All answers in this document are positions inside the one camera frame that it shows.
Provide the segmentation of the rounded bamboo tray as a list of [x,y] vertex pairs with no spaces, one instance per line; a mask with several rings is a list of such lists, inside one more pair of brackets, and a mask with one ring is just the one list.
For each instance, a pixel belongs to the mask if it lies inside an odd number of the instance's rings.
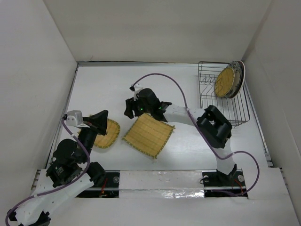
[[95,139],[94,145],[101,149],[109,148],[117,140],[120,133],[120,125],[108,118],[107,134],[105,136],[99,135]]

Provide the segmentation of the round bamboo tray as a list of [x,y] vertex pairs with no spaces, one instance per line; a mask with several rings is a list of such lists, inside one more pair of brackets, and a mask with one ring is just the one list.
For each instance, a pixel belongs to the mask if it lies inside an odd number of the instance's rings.
[[214,85],[214,93],[217,97],[225,97],[230,92],[234,83],[235,73],[231,67],[224,68],[217,77]]

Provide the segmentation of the blue and white floral plate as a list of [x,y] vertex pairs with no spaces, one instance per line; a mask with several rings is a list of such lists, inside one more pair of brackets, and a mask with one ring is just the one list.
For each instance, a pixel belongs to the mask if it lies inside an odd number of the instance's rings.
[[227,66],[227,68],[232,68],[235,73],[233,85],[232,85],[230,91],[226,94],[226,98],[229,98],[229,99],[232,98],[232,95],[234,94],[236,87],[238,86],[239,80],[240,80],[241,67],[238,62],[239,61],[232,61]]

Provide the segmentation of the red and teal floral plate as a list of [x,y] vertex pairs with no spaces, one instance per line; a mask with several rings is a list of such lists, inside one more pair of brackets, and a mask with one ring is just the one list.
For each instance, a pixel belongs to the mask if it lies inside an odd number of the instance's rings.
[[246,69],[245,69],[245,65],[242,61],[238,62],[240,67],[241,67],[241,75],[240,75],[240,80],[239,80],[239,84],[236,87],[236,90],[234,92],[234,94],[232,95],[232,98],[234,98],[242,89],[244,81],[245,81],[245,77],[246,77]]

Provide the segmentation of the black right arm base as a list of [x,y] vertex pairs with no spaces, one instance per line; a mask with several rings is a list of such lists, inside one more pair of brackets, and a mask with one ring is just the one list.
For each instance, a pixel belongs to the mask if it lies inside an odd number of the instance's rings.
[[199,183],[204,187],[205,198],[248,197],[241,169],[238,169],[230,180],[219,178],[216,170],[203,171]]

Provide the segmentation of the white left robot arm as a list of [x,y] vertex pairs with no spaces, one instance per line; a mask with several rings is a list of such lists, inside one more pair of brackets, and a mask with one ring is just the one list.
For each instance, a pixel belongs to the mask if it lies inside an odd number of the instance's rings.
[[69,111],[61,123],[71,137],[58,144],[54,162],[41,171],[40,179],[44,181],[39,181],[31,196],[7,212],[6,225],[17,222],[21,226],[48,226],[50,216],[64,202],[105,182],[105,169],[92,162],[90,154],[96,137],[107,134],[108,111],[89,117],[83,117],[78,110]]

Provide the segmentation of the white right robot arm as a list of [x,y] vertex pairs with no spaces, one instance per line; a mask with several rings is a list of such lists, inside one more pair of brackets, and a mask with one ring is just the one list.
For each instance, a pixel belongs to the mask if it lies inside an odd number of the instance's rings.
[[134,96],[126,100],[124,115],[130,119],[144,113],[162,122],[177,122],[196,127],[202,138],[212,149],[217,162],[217,179],[222,185],[234,180],[237,165],[230,147],[231,123],[217,107],[189,109],[171,102],[160,101],[150,88],[130,87]]

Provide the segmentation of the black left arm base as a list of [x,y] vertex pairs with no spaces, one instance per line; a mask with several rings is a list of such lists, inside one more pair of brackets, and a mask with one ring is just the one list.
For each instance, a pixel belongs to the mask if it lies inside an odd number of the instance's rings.
[[119,198],[120,171],[109,170],[103,183],[77,195],[77,198]]

